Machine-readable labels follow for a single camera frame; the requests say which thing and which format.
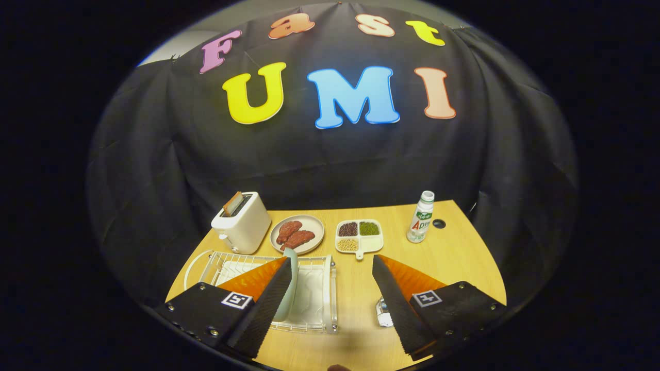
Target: blue letter m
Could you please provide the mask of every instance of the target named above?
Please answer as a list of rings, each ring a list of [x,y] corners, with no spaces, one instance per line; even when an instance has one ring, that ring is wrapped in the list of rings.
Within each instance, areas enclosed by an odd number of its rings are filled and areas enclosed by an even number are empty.
[[[329,129],[342,124],[341,116],[335,111],[335,102],[352,123],[358,122],[367,99],[369,112],[364,119],[368,123],[399,121],[401,116],[394,110],[389,89],[392,74],[392,70],[387,67],[367,67],[355,88],[336,69],[320,69],[307,75],[307,80],[315,83],[319,92],[321,117],[316,120],[316,127]]]

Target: black curtain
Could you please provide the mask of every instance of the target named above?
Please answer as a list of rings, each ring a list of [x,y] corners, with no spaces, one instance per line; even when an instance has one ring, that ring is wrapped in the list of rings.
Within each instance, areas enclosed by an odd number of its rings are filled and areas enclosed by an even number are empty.
[[[315,26],[268,38],[270,25],[307,13]],[[383,38],[357,28],[360,13],[389,21]],[[418,38],[408,20],[439,31]],[[370,207],[417,202],[431,189],[471,218],[494,256],[509,306],[524,305],[549,279],[568,244],[578,177],[567,123],[520,60],[474,28],[452,30],[410,13],[345,3],[281,11],[228,29],[224,63],[204,74],[207,42],[172,61],[136,68],[108,104],[93,138],[87,198],[100,249],[139,302],[154,306],[224,202],[258,191],[268,209]],[[266,101],[257,70],[285,62],[284,104],[242,125],[229,115],[224,81],[242,73],[252,106]],[[390,78],[396,123],[343,116],[319,130],[307,74],[334,68],[355,86],[369,66]],[[417,67],[445,71],[453,119],[431,119]]]

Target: white toaster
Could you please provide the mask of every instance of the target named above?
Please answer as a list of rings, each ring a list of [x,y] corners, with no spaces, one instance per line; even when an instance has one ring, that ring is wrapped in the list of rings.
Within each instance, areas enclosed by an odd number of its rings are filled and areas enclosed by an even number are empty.
[[[272,220],[257,192],[242,194],[243,201],[233,216],[225,216],[220,210],[211,227],[234,253],[251,254],[261,245]]]

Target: small glass bottle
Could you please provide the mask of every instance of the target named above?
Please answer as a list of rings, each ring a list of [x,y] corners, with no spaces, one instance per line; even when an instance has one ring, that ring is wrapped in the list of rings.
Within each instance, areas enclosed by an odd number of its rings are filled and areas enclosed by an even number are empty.
[[[431,224],[431,216],[433,215],[433,201],[436,195],[431,191],[423,191],[422,197],[417,203],[410,228],[408,228],[408,241],[418,244],[423,241],[428,231],[428,226]]]

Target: wire dish rack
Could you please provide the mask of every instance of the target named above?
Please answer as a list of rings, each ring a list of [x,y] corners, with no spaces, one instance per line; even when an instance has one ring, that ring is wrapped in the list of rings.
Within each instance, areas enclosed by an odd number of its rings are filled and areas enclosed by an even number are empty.
[[[251,269],[278,259],[214,252],[199,282],[218,286]],[[337,333],[337,270],[332,255],[298,257],[298,283],[286,320],[271,328],[300,333]]]

